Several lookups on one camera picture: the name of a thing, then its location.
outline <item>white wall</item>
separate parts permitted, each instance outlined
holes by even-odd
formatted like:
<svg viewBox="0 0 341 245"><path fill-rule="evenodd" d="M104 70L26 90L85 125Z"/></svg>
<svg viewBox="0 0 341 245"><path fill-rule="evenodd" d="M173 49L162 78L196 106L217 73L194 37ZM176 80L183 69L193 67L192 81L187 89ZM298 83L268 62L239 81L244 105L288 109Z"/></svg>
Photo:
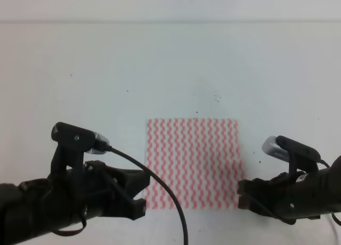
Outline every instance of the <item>white wall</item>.
<svg viewBox="0 0 341 245"><path fill-rule="evenodd" d="M0 0L0 22L341 18L341 0Z"/></svg>

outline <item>patterned cloth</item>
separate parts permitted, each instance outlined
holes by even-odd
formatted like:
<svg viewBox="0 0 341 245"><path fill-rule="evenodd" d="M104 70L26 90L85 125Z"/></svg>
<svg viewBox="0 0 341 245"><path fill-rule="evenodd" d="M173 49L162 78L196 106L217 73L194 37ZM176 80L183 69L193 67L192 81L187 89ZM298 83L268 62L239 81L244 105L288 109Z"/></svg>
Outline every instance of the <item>patterned cloth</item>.
<svg viewBox="0 0 341 245"><path fill-rule="evenodd" d="M236 120L149 119L145 164L173 190L183 208L238 206L237 186L243 170ZM148 208L175 207L153 178L143 196Z"/></svg>

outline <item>robotic arm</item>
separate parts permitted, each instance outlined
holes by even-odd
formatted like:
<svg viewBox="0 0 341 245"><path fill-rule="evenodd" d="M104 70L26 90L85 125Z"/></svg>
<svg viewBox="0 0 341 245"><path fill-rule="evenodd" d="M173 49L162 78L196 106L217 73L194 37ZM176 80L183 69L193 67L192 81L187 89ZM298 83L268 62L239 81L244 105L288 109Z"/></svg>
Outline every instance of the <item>robotic arm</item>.
<svg viewBox="0 0 341 245"><path fill-rule="evenodd" d="M170 195L179 212L184 245L188 245L185 217L171 189L151 170L126 154L113 149L98 133L57 123L52 139L58 142L47 178L22 182L19 186L0 184L0 245L12 245L52 232L72 236L93 217L145 215L146 201L133 198L145 189L152 176ZM101 161L83 163L84 153L116 153L142 170L123 170ZM264 181L241 180L239 208L273 217L287 224L297 219L319 219L341 212L341 157L329 167L319 153L283 136L270 137L263 151L289 163L289 172ZM327 166L318 170L317 163ZM60 229L81 222L74 231Z"/></svg>
<svg viewBox="0 0 341 245"><path fill-rule="evenodd" d="M93 217L145 215L146 201L133 198L149 185L143 170L123 170L101 161L83 164L84 152L105 153L107 139L98 133L58 123L52 130L58 147L47 178L0 184L0 244L11 245L53 232L80 233ZM61 231L82 222L83 228Z"/></svg>
<svg viewBox="0 0 341 245"><path fill-rule="evenodd" d="M289 163L289 173L264 181L241 180L240 209L273 217L287 224L297 219L320 219L322 214L341 212L341 157L331 167L313 148L283 136L270 137L263 151ZM328 168L318 170L317 163Z"/></svg>

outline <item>dish cloth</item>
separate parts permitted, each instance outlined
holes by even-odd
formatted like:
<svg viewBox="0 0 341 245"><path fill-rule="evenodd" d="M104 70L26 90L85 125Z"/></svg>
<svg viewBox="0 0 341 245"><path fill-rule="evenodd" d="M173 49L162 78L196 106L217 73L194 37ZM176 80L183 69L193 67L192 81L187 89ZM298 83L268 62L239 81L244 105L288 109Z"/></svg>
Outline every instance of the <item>dish cloth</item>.
<svg viewBox="0 0 341 245"><path fill-rule="evenodd" d="M145 164L172 189L183 208L238 207L238 181L244 173L236 120L149 119ZM153 178L143 196L150 209L175 208Z"/></svg>

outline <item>red and white cloth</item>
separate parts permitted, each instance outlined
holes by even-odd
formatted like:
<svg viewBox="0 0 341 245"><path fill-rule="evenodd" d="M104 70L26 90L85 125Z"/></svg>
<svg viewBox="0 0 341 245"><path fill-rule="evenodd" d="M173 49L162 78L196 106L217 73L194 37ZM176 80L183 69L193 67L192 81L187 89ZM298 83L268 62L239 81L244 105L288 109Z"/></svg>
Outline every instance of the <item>red and white cloth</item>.
<svg viewBox="0 0 341 245"><path fill-rule="evenodd" d="M145 164L169 185L183 208L238 206L237 186L243 170L236 120L149 119ZM144 197L151 209L175 207L153 178Z"/></svg>

